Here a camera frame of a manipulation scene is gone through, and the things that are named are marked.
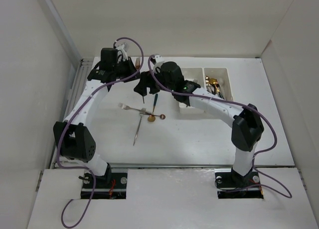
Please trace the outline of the rose gold fork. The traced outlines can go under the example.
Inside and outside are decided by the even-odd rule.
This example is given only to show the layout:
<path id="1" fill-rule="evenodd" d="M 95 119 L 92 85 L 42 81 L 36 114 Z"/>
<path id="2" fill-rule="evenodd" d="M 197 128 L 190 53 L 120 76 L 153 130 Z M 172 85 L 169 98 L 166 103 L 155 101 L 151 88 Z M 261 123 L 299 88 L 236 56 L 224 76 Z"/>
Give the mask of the rose gold fork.
<path id="1" fill-rule="evenodd" d="M 137 71 L 140 70 L 140 68 L 141 68 L 141 57 L 137 57 L 137 58 L 136 58 L 135 68 L 136 68 Z"/>

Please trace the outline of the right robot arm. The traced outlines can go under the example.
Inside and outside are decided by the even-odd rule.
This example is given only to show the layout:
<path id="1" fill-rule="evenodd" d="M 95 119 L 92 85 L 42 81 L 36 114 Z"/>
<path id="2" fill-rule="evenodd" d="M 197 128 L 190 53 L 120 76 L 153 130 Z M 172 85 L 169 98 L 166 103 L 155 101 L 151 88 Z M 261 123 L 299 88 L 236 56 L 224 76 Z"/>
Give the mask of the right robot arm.
<path id="1" fill-rule="evenodd" d="M 174 62 L 165 62 L 153 71 L 142 72 L 134 88 L 143 97 L 160 90 L 171 92 L 178 102 L 203 110 L 231 127 L 231 141 L 236 147 L 231 181 L 236 186 L 247 183 L 253 168 L 256 144 L 264 131 L 257 108 L 252 104 L 232 106 L 230 101 L 209 93 L 198 83 L 186 80 L 181 68 Z"/>

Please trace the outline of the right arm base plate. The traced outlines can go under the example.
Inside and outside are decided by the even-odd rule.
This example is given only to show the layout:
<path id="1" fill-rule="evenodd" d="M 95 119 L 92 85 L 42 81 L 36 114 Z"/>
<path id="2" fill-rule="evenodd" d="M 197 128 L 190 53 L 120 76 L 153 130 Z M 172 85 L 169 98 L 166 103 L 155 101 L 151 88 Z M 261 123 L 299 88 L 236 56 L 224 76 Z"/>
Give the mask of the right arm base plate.
<path id="1" fill-rule="evenodd" d="M 256 171 L 245 177 L 235 172 L 215 172 L 218 199 L 263 199 L 260 178 Z"/>

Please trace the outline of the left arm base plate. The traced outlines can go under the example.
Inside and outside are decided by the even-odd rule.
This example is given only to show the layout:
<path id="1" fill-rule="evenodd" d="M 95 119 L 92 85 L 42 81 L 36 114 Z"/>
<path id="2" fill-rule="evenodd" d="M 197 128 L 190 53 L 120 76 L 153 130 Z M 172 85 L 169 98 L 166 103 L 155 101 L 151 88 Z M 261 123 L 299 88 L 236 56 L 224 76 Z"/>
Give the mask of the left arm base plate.
<path id="1" fill-rule="evenodd" d="M 81 199 L 89 199 L 93 189 L 93 177 L 89 172 L 79 176 L 82 182 Z M 96 187 L 92 199 L 126 199 L 128 171 L 116 168 L 112 170 L 111 181 L 106 183 L 101 177 L 96 177 Z"/>

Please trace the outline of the silver fork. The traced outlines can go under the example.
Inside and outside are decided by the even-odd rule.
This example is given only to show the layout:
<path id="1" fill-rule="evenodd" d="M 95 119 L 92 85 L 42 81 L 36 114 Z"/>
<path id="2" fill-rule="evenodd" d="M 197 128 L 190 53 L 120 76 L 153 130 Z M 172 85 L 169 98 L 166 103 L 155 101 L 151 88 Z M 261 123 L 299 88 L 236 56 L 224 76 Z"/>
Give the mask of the silver fork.
<path id="1" fill-rule="evenodd" d="M 135 134 L 133 145 L 135 145 L 135 143 L 136 143 L 136 140 L 137 140 L 137 137 L 138 137 L 138 133 L 139 133 L 139 130 L 140 130 L 140 126 L 141 126 L 141 122 L 142 122 L 142 118 L 143 118 L 143 116 L 145 114 L 146 114 L 146 108 L 142 108 L 140 110 L 140 119 L 139 119 L 139 124 L 138 124 L 137 130 L 136 130 L 136 134 Z"/>
<path id="2" fill-rule="evenodd" d="M 139 112 L 139 113 L 144 113 L 144 114 L 146 114 L 146 115 L 150 115 L 150 114 L 151 114 L 150 112 L 148 112 L 148 111 L 146 110 L 146 108 L 136 109 L 136 108 L 132 108 L 132 107 L 130 107 L 130 106 L 128 106 L 128 105 L 125 105 L 125 104 L 123 104 L 123 103 L 119 103 L 119 107 L 122 108 L 122 109 L 124 109 L 124 110 L 133 110 L 133 111 L 137 111 L 137 112 Z"/>

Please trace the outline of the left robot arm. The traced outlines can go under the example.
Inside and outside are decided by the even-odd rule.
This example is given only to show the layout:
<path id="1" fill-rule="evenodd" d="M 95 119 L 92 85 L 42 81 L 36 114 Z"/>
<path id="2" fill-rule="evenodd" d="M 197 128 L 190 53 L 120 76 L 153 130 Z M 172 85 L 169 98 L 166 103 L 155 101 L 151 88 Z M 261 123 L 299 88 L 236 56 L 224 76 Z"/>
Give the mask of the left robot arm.
<path id="1" fill-rule="evenodd" d="M 110 83 L 117 80 L 129 82 L 138 77 L 139 74 L 127 54 L 126 46 L 103 48 L 100 61 L 89 73 L 83 93 L 74 109 L 63 121 L 57 121 L 53 127 L 60 156 L 90 169 L 95 175 L 95 183 L 102 188 L 111 183 L 111 169 L 109 164 L 96 153 L 96 142 L 89 127 L 99 104 L 110 91 Z"/>

